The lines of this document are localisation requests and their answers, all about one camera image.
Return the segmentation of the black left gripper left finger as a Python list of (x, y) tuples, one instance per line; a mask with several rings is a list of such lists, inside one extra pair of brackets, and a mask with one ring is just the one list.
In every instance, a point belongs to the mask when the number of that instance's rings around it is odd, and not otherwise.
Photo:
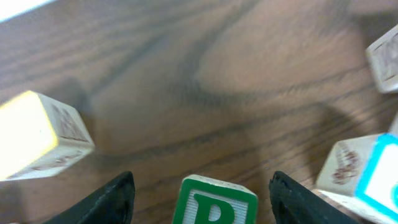
[(133, 174), (125, 171), (45, 224), (130, 224), (134, 197)]

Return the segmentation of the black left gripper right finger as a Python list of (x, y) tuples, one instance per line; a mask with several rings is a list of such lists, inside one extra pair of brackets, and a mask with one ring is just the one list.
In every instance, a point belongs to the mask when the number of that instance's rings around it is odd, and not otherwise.
[(277, 224), (357, 224), (281, 171), (269, 181), (269, 193)]

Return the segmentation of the green R block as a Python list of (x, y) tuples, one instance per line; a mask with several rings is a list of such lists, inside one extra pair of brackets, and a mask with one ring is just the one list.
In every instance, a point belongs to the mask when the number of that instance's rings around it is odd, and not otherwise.
[(257, 195), (246, 187), (192, 174), (182, 180), (173, 224), (255, 224)]

